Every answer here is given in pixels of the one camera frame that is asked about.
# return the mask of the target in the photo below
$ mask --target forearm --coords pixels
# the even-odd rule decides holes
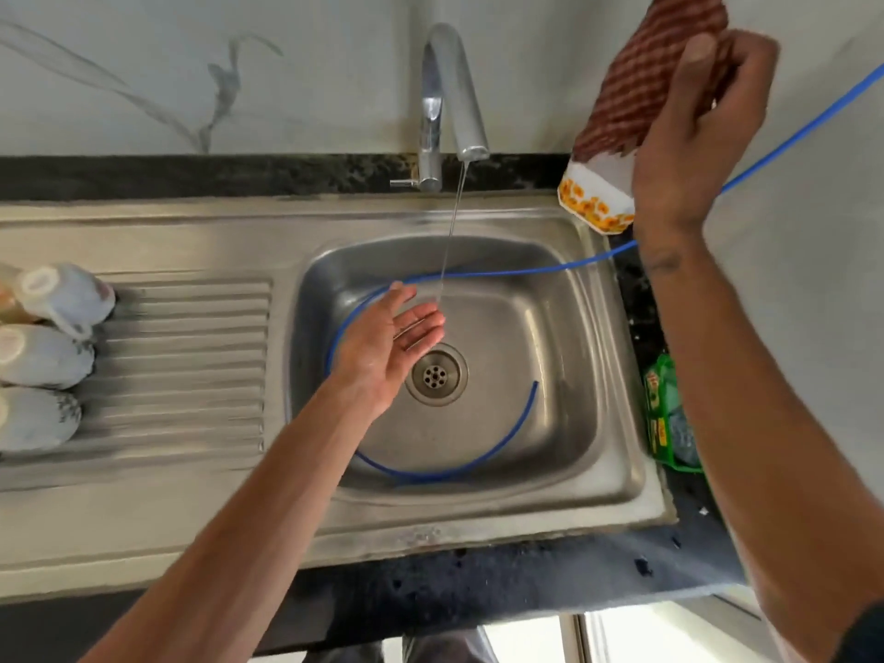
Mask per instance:
[[[329,379],[182,557],[83,660],[241,663],[253,653],[371,422]]]
[[[779,372],[702,236],[642,247],[704,469],[762,605],[800,651],[834,648],[884,597],[882,510]]]

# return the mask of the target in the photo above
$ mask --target kitchen sink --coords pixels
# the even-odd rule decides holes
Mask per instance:
[[[466,219],[459,225],[466,231],[472,227]],[[547,226],[561,242],[569,236],[579,241],[568,221]],[[447,239],[394,236],[342,246],[315,259],[304,275],[295,312],[295,409],[322,382],[330,337],[359,298],[392,279],[438,272]],[[487,272],[548,267],[563,258],[553,245],[501,233],[453,237],[449,262],[449,271]],[[421,285],[415,302],[435,300],[438,289],[438,283]],[[362,451],[408,472],[457,468],[492,449],[512,429],[537,381],[528,420],[500,454],[431,490],[425,485],[405,489],[401,480],[359,459],[341,485],[365,495],[429,491],[434,499],[446,492],[486,498],[499,489],[529,490],[591,464],[605,441],[598,437],[602,371],[599,332],[579,272],[449,278],[441,307],[447,317],[444,342],[418,362],[390,410],[371,427]]]
[[[323,381],[370,292],[438,272],[450,197],[0,207],[0,260],[69,260],[116,287],[81,430],[0,457],[0,597],[149,581]],[[449,272],[542,268],[606,241],[553,197],[468,197]],[[438,282],[419,285],[435,299]],[[351,462],[307,565],[671,522],[611,261],[444,283],[446,337]]]

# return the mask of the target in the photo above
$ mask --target drainboard ridge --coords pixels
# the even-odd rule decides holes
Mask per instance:
[[[0,490],[262,450],[271,277],[104,278],[118,300],[96,329],[93,374],[72,390],[80,429],[52,452],[0,456]]]

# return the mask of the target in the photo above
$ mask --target countertop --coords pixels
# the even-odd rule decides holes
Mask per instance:
[[[467,191],[551,191],[565,155],[496,155],[472,163]],[[390,192],[407,155],[0,158],[0,200],[161,199]],[[446,188],[459,166],[444,163]],[[622,244],[629,233],[619,236]],[[635,357],[665,348],[635,249],[615,259]],[[345,646],[539,613],[711,593],[745,582],[705,479],[668,471],[679,523],[572,535],[300,572],[258,653]],[[141,589],[0,605],[4,660],[72,661]]]

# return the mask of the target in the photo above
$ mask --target hand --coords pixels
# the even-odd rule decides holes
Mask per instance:
[[[743,31],[721,41],[731,44],[734,78],[717,106],[696,115],[718,49],[712,35],[699,34],[688,41],[666,106],[636,155],[635,238],[642,246],[702,237],[713,201],[765,120],[779,46]]]
[[[397,314],[416,294],[415,286],[394,282],[353,321],[337,348],[331,373],[370,396],[372,418],[390,407],[414,364],[445,336],[445,316],[435,302]]]

